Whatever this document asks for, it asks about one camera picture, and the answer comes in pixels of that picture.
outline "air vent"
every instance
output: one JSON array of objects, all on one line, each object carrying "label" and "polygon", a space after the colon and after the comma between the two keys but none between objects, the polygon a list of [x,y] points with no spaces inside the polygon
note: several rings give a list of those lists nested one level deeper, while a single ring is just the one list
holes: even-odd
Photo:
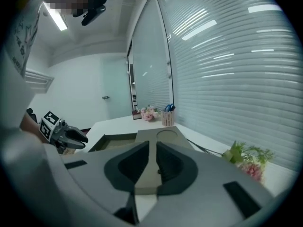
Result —
[{"label": "air vent", "polygon": [[46,93],[53,79],[35,70],[27,69],[25,72],[25,80],[35,93]]}]

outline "window blinds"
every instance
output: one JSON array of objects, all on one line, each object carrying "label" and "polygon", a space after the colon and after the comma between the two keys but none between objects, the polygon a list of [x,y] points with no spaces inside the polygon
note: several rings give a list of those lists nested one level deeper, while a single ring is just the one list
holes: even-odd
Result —
[{"label": "window blinds", "polygon": [[268,148],[297,170],[303,137],[302,46],[274,0],[158,0],[177,122],[231,146]]},{"label": "window blinds", "polygon": [[133,54],[138,108],[152,105],[163,110],[169,103],[169,79],[156,0],[147,1],[138,20]]}]

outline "pink flowers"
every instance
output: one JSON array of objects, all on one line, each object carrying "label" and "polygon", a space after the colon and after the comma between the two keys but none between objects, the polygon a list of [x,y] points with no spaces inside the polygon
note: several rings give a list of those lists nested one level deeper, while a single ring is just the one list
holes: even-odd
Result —
[{"label": "pink flowers", "polygon": [[142,108],[141,110],[139,110],[139,112],[141,113],[141,116],[145,121],[150,121],[159,116],[157,108],[155,108],[153,106],[148,106],[147,108]]},{"label": "pink flowers", "polygon": [[262,170],[261,170],[261,166],[259,166],[258,164],[254,164],[254,163],[243,163],[239,166],[239,168],[244,171],[245,173],[247,173],[248,175],[250,175],[252,178],[254,178],[255,180],[257,180],[258,182],[262,181]]}]

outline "scissors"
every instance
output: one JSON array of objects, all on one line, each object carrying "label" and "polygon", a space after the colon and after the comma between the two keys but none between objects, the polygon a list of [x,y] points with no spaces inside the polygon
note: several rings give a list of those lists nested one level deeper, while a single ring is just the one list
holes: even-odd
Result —
[{"label": "scissors", "polygon": [[164,109],[165,112],[171,112],[175,110],[175,105],[174,104],[169,104],[166,106],[166,108]]}]

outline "desk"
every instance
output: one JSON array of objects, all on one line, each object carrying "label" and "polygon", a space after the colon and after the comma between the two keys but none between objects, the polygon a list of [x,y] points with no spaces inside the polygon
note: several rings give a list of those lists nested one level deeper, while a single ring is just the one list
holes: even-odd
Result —
[{"label": "desk", "polygon": [[[175,123],[174,126],[177,126],[182,134],[192,142],[196,143],[199,146],[205,147],[207,149],[223,153],[227,149],[230,149],[230,146],[224,145],[220,142],[217,142],[207,136],[204,136],[200,133],[197,133],[187,127],[184,127],[178,123]],[[118,119],[100,121],[93,125],[90,131],[87,134],[89,142],[86,144],[84,149],[78,149],[75,152],[88,152],[97,141],[105,135],[115,135],[115,134],[130,134],[137,133],[139,130],[150,130],[157,128],[165,128],[162,125],[161,120],[155,120],[152,122],[144,121],[143,119],[133,120],[132,116],[127,116]],[[195,145],[192,145],[195,150],[201,151]]]},{"label": "desk", "polygon": [[[197,133],[187,127],[184,127],[178,123],[175,124],[182,134],[192,142],[196,143],[199,146],[205,147],[207,149],[223,153],[227,149],[230,149],[230,146],[224,145],[220,142],[217,142],[205,135]],[[104,135],[115,135],[115,134],[129,134],[137,133],[139,130],[148,130],[156,128],[164,128],[161,121],[158,119],[153,122],[147,122],[143,119],[133,120],[132,116],[127,116],[118,119],[112,119],[107,121],[97,122],[93,125],[91,130],[88,132],[87,137],[89,142],[86,144],[86,147],[82,150],[76,150],[77,152],[88,152],[97,141]],[[201,151],[198,147],[193,145],[195,150]],[[277,196],[282,191],[291,187],[294,180],[297,177],[297,172],[286,169],[284,167],[268,163],[266,170],[264,172],[264,186],[274,195]],[[156,198],[153,195],[147,196],[137,196],[136,202],[140,205],[138,208],[139,218],[143,218],[148,212],[148,205],[156,203]]]}]

